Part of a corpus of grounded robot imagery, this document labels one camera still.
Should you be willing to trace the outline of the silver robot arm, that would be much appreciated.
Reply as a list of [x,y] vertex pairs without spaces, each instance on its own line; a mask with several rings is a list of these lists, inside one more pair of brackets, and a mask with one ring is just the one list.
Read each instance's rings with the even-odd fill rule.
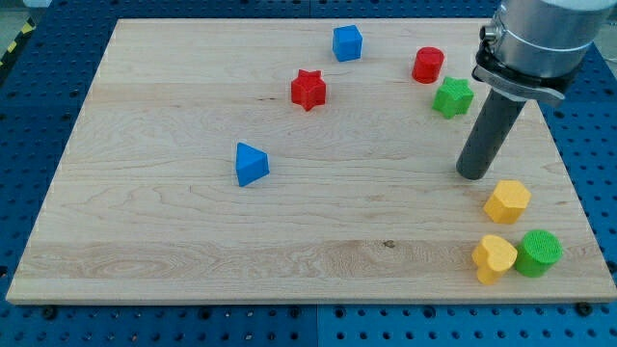
[[553,107],[616,0],[502,0],[482,26],[472,76],[515,101]]

